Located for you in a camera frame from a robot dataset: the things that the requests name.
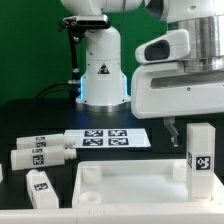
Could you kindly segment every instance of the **black tabletop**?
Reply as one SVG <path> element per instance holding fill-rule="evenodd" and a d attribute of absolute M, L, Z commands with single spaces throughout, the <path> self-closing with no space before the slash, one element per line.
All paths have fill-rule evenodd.
<path fill-rule="evenodd" d="M 216 174 L 224 176 L 224 116 L 222 114 L 176 118 L 176 128 L 182 141 L 174 147 L 162 118 L 135 118 L 131 111 L 94 113 L 76 109 L 69 99 L 20 99 L 10 101 L 0 109 L 0 163 L 4 180 L 0 184 L 0 209 L 31 209 L 26 189 L 29 170 L 12 171 L 10 152 L 16 149 L 16 138 L 64 133 L 66 129 L 127 129 L 144 128 L 150 148 L 78 149 L 78 158 L 63 166 L 41 168 L 46 171 L 60 200 L 60 207 L 71 207 L 77 165 L 93 160 L 140 160 L 186 157 L 186 125 L 209 122 L 216 128 Z"/>

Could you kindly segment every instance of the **green background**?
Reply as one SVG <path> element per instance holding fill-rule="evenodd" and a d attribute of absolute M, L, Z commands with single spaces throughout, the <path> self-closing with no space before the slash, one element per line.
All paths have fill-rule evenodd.
<path fill-rule="evenodd" d="M 43 88 L 71 78 L 67 32 L 57 23 L 70 13 L 60 0 L 0 0 L 0 106 L 12 99 L 33 98 Z M 121 14 L 109 14 L 119 28 Z M 128 77 L 138 67 L 135 49 L 165 33 L 143 4 L 125 14 L 122 36 L 122 71 Z M 80 70 L 85 71 L 85 41 L 78 46 Z M 67 97 L 52 94 L 49 97 Z"/>

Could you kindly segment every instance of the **white plastic container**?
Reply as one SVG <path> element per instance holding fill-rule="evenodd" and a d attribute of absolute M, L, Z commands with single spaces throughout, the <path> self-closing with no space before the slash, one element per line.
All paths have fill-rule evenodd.
<path fill-rule="evenodd" d="M 27 191 L 35 209 L 59 208 L 58 197 L 45 172 L 31 170 L 26 175 Z"/>
<path fill-rule="evenodd" d="M 43 148 L 51 146 L 63 145 L 65 148 L 70 148 L 75 145 L 75 139 L 64 137 L 63 134 L 32 136 L 17 138 L 17 149 Z"/>
<path fill-rule="evenodd" d="M 66 159 L 74 158 L 76 158 L 76 150 L 65 150 L 63 146 L 11 151 L 12 170 L 63 165 Z"/>

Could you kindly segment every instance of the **block with marker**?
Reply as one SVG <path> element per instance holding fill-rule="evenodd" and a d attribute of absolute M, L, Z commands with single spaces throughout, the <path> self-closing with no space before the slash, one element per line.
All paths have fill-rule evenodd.
<path fill-rule="evenodd" d="M 187 126 L 187 189 L 190 201 L 207 201 L 214 190 L 215 128 L 208 123 Z"/>

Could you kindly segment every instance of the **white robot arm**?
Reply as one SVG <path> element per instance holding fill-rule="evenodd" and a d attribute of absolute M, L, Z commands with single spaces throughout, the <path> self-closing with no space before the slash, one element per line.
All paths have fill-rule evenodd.
<path fill-rule="evenodd" d="M 142 0 L 125 0 L 125 10 L 139 7 Z M 108 12 L 122 12 L 123 0 L 61 0 L 73 15 L 101 15 Z"/>
<path fill-rule="evenodd" d="M 126 76 L 121 71 L 120 34 L 106 24 L 106 12 L 136 9 L 142 0 L 61 0 L 86 30 L 86 72 L 81 78 L 77 107 L 94 112 L 113 112 L 130 107 Z"/>
<path fill-rule="evenodd" d="M 222 0 L 145 0 L 165 35 L 136 50 L 142 65 L 132 79 L 138 118 L 224 111 L 224 6 Z"/>

